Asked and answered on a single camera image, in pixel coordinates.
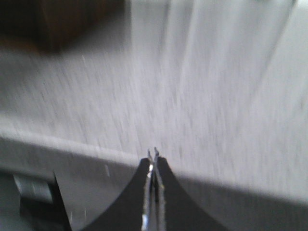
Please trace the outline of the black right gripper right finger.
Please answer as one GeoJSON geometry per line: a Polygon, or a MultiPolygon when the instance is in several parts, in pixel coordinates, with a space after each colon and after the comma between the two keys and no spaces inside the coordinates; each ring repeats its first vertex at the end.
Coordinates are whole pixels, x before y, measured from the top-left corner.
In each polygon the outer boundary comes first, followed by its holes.
{"type": "Polygon", "coordinates": [[[159,231],[227,231],[181,187],[167,160],[154,147],[156,226],[159,231]]]}

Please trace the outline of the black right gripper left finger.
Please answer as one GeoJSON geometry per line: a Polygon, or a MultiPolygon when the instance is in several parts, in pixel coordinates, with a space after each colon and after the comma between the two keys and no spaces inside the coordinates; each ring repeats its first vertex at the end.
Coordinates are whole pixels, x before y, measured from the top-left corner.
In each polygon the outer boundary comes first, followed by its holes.
{"type": "Polygon", "coordinates": [[[150,225],[154,162],[148,152],[117,199],[84,231],[147,231],[150,225]]]}

